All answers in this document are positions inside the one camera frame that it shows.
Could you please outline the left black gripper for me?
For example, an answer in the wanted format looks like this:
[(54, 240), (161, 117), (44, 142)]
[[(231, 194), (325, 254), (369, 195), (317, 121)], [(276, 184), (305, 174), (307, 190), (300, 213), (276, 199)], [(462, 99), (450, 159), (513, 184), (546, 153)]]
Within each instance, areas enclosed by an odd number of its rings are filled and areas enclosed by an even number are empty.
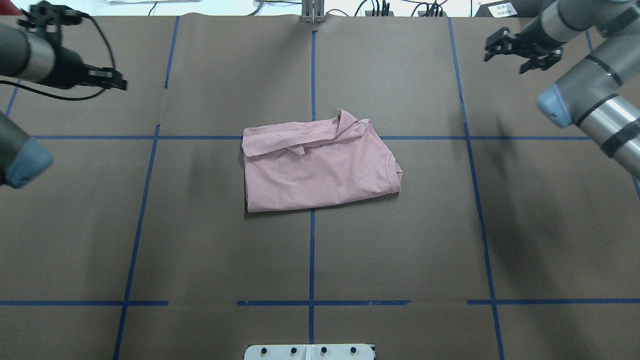
[(114, 68), (92, 68), (76, 51), (59, 47), (54, 50), (54, 68), (50, 73), (50, 87), (68, 90), (75, 86), (128, 90), (128, 81)]

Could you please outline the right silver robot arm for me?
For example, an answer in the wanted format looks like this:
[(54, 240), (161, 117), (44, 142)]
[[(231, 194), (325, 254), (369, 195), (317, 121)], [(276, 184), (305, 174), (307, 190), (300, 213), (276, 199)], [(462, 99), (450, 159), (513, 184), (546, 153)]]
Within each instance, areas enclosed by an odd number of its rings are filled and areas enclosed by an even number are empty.
[(640, 175), (639, 109), (618, 89), (639, 73), (637, 0), (554, 0), (519, 33), (502, 27), (486, 39), (484, 61), (526, 59), (523, 74), (557, 64), (563, 46), (590, 28), (604, 41), (538, 96), (538, 109), (559, 128), (576, 126), (606, 157)]

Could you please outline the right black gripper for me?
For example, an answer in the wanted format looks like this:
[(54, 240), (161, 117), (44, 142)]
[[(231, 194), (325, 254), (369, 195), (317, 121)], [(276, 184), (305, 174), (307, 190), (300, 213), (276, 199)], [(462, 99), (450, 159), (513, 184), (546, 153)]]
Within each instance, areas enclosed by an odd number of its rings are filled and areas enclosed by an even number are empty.
[(562, 41), (544, 31), (541, 18), (535, 17), (518, 34), (501, 27), (487, 37), (483, 61), (489, 62), (496, 55), (525, 57), (526, 53), (550, 53), (562, 46)]

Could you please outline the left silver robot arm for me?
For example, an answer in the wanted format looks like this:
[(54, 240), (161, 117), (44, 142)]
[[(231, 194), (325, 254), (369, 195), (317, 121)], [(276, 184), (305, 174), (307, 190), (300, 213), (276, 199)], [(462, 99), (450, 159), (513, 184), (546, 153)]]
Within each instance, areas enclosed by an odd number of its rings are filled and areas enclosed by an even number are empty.
[(37, 123), (56, 119), (55, 101), (93, 101), (107, 91), (126, 91), (125, 75), (109, 64), (89, 64), (75, 50), (43, 36), (1, 25), (1, 186), (29, 187), (54, 164), (54, 155), (34, 133)]

